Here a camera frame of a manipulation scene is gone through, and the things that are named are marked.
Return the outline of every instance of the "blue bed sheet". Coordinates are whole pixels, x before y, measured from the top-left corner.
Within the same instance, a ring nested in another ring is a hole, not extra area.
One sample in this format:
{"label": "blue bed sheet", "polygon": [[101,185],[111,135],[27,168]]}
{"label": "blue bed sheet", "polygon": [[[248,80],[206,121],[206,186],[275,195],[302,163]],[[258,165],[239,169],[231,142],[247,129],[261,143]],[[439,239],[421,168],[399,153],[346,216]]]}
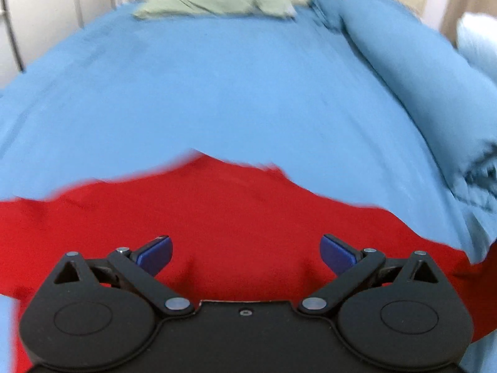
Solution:
{"label": "blue bed sheet", "polygon": [[[275,163],[306,189],[386,208],[472,261],[485,256],[490,243],[472,241],[464,215],[490,237],[495,217],[453,197],[396,97],[312,10],[137,21],[134,8],[67,38],[2,91],[0,198],[43,198],[197,149]],[[472,345],[463,365],[497,370],[496,343]]]}

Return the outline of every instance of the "silver screw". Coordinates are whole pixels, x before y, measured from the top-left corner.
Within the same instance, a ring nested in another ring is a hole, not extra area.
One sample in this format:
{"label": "silver screw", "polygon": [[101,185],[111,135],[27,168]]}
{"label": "silver screw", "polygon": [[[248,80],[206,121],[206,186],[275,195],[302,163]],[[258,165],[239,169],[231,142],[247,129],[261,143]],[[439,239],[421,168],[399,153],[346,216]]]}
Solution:
{"label": "silver screw", "polygon": [[166,300],[165,305],[169,310],[180,311],[190,307],[190,300],[184,297],[173,297]]}
{"label": "silver screw", "polygon": [[308,297],[302,301],[307,310],[322,310],[326,307],[326,300],[320,297]]}

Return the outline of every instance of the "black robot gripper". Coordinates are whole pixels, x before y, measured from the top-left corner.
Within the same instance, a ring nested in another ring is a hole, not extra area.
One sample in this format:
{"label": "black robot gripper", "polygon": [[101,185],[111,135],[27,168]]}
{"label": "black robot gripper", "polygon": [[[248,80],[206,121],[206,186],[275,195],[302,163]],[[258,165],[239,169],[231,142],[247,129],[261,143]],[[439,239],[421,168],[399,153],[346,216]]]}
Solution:
{"label": "black robot gripper", "polygon": [[154,279],[168,236],[105,259],[69,252],[22,316],[29,372],[463,372],[473,323],[429,254],[387,259],[331,235],[320,252],[337,278],[297,305],[198,307]]}

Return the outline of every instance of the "red shirt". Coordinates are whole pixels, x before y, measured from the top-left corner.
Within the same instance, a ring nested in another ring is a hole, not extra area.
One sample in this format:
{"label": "red shirt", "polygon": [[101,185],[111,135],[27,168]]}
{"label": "red shirt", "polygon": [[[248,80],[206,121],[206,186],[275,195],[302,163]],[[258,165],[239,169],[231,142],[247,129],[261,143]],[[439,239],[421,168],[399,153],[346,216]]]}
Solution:
{"label": "red shirt", "polygon": [[[0,292],[21,312],[67,251],[104,258],[168,234],[172,262],[157,276],[193,301],[297,301],[335,275],[319,242],[330,233],[388,257],[428,251],[468,307],[478,340],[497,328],[497,249],[470,265],[462,251],[425,240],[392,213],[315,195],[277,168],[223,163],[199,155],[163,173],[95,182],[47,201],[0,203]],[[29,360],[16,339],[17,372]]]}

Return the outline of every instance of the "screw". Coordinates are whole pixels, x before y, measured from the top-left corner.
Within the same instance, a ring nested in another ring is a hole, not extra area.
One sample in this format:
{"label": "screw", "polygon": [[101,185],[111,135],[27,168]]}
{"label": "screw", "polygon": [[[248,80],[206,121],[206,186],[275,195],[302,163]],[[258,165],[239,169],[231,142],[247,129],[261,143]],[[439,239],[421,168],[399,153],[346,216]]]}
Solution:
{"label": "screw", "polygon": [[243,310],[240,310],[240,315],[242,317],[248,317],[252,314],[253,314],[252,310],[249,310],[248,308],[244,308]]}
{"label": "screw", "polygon": [[166,300],[165,306],[173,311],[185,310],[190,307],[190,300],[184,297],[173,297]]}
{"label": "screw", "polygon": [[326,307],[326,300],[320,297],[308,297],[302,301],[307,310],[322,310]]}

